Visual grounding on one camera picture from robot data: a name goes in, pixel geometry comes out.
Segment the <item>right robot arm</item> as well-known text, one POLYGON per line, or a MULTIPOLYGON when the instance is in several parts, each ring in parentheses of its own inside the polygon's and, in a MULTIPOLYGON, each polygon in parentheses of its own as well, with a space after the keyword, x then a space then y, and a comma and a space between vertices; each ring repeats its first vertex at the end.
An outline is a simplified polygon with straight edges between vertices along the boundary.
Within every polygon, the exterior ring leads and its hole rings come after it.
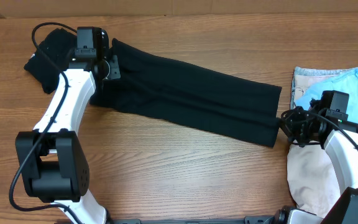
POLYGON ((349 95, 324 91, 310 109, 297 106, 282 113, 280 127, 290 143, 319 145, 331 162, 341 196, 325 218, 298 208, 283 207, 272 223, 358 223, 358 124, 348 121, 349 95))

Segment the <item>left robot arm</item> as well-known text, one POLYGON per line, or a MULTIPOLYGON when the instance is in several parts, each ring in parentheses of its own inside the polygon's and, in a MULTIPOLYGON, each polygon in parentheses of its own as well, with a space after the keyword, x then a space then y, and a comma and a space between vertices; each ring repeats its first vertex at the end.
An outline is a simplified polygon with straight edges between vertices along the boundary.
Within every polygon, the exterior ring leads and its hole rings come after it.
POLYGON ((22 212, 59 208, 72 223, 112 223, 89 189, 90 168, 78 139, 86 105, 111 67, 105 53, 108 35, 99 27, 78 27, 76 45, 44 116, 32 131, 19 132, 19 168, 9 202, 22 212))

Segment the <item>black t-shirt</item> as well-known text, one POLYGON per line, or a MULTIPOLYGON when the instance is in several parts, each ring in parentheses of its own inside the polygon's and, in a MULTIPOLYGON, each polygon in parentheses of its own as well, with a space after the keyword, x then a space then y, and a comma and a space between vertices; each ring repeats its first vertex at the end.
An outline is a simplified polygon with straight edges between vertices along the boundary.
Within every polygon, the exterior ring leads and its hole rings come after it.
POLYGON ((281 87, 148 54, 117 39, 108 59, 121 77, 105 81, 90 103, 272 147, 281 87))

